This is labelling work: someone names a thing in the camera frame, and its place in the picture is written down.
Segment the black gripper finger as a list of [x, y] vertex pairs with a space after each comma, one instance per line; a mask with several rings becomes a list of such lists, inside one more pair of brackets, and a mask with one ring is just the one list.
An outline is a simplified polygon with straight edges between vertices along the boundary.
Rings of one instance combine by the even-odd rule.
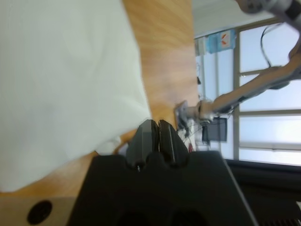
[[148, 161], [148, 156], [157, 151], [158, 126], [154, 120], [146, 120], [138, 127], [129, 143], [126, 152], [127, 163], [134, 169], [142, 169]]
[[187, 164], [188, 149], [173, 126], [160, 120], [159, 129], [159, 151], [167, 164], [176, 167], [183, 167]]

